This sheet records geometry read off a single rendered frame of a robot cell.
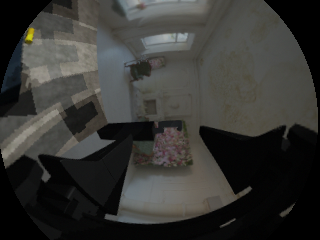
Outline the yellow cylinder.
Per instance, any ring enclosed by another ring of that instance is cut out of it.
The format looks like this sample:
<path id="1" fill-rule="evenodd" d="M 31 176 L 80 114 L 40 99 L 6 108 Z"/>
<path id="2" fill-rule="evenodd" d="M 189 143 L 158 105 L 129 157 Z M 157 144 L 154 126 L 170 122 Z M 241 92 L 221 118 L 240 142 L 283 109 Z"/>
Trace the yellow cylinder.
<path id="1" fill-rule="evenodd" d="M 32 43 L 32 36 L 33 36 L 33 29 L 29 28 L 28 32 L 25 33 L 25 35 L 27 35 L 27 37 L 25 37 L 25 43 L 27 44 L 31 44 Z"/>

